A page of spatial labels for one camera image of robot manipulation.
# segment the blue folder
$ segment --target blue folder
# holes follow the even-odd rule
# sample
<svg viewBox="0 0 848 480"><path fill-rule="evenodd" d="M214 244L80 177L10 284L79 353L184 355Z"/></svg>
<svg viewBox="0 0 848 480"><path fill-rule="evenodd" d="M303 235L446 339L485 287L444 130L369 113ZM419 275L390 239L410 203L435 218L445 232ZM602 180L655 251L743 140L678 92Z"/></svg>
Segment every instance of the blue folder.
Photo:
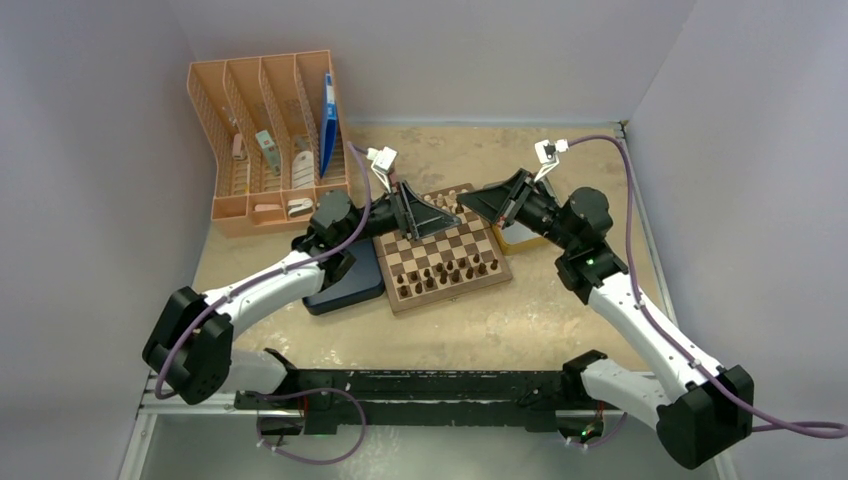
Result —
<svg viewBox="0 0 848 480"><path fill-rule="evenodd" d="M329 73L324 75L324 115L321 119L321 177L330 165L333 156L333 148L336 146L336 130L338 129L339 117L336 110L336 94L333 90L333 77Z"/></svg>

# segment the wooden chess board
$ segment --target wooden chess board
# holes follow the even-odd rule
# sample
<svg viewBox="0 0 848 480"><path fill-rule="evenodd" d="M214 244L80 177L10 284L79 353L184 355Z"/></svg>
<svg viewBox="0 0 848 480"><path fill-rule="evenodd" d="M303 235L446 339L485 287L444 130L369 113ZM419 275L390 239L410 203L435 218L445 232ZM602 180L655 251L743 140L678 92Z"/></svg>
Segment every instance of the wooden chess board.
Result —
<svg viewBox="0 0 848 480"><path fill-rule="evenodd" d="M456 203L474 190L457 185L423 195L425 201L456 214L462 223L410 242L399 232L374 239L392 312L399 313L454 298L512 279L488 222Z"/></svg>

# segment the white clip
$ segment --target white clip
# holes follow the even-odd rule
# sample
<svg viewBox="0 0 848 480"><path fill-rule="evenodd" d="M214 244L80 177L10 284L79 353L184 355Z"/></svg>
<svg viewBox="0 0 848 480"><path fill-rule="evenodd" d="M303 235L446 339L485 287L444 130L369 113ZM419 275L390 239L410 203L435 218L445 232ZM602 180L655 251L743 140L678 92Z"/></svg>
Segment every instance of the white clip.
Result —
<svg viewBox="0 0 848 480"><path fill-rule="evenodd" d="M559 154L568 150L568 142L564 139L557 140L556 143L551 143L550 140L542 140L536 142L534 148L536 149L536 157L542 164L542 168L539 169L539 173L533 179L533 182L538 182L559 165Z"/></svg>
<svg viewBox="0 0 848 480"><path fill-rule="evenodd" d="M389 175L395 171L395 157L397 157L397 152L389 147L383 147L382 150L368 149L368 159L371 160L371 171L374 172L374 175L377 176L387 192L392 191Z"/></svg>
<svg viewBox="0 0 848 480"><path fill-rule="evenodd" d="M227 300L226 303L232 303L232 301L233 301L233 290L235 290L235 287L233 287L232 285L227 287L227 292L224 293L224 295L223 295L223 297Z"/></svg>

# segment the gray wall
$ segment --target gray wall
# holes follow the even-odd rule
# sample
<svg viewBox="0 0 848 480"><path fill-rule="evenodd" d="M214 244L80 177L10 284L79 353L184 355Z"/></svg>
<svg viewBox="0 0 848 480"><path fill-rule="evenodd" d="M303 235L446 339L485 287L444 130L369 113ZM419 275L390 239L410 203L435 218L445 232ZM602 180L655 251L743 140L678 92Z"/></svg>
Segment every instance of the gray wall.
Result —
<svg viewBox="0 0 848 480"><path fill-rule="evenodd" d="M348 118L630 118L694 0L171 0L201 59L330 48Z"/></svg>
<svg viewBox="0 0 848 480"><path fill-rule="evenodd" d="M114 478L209 223L193 55L165 0L0 11L0 478Z"/></svg>
<svg viewBox="0 0 848 480"><path fill-rule="evenodd" d="M793 420L848 422L846 27L844 1L700 1L629 129L681 327ZM845 478L846 445L767 433L735 458Z"/></svg>

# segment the beige tabletop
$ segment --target beige tabletop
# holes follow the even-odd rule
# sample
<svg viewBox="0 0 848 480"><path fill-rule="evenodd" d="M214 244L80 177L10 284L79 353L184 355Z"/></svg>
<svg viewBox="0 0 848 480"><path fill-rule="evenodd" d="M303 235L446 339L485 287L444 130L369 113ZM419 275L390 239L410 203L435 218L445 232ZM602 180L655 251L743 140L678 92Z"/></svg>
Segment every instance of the beige tabletop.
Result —
<svg viewBox="0 0 848 480"><path fill-rule="evenodd" d="M538 169L533 144L573 139L607 129L382 127L351 129L360 146L391 146L399 152L399 175L419 193L471 183L502 181L520 167ZM549 178L561 199L580 186L595 187L610 201L615 226L612 248L624 256L626 183L614 146L589 142L561 156ZM352 176L354 199L364 199L359 172ZM372 176L374 198L379 183ZM641 223L634 228L634 253L644 290L661 304ZM302 232L227 239L212 227L194 287L208 290L240 280L279 261ZM386 369L559 369L590 349L622 366L645 363L603 318L567 291L556 275L561 254L546 245L508 256L514 278L454 300L392 314L386 294L321 316L300 302L280 309L236 341L248 350L274 348L302 368Z"/></svg>

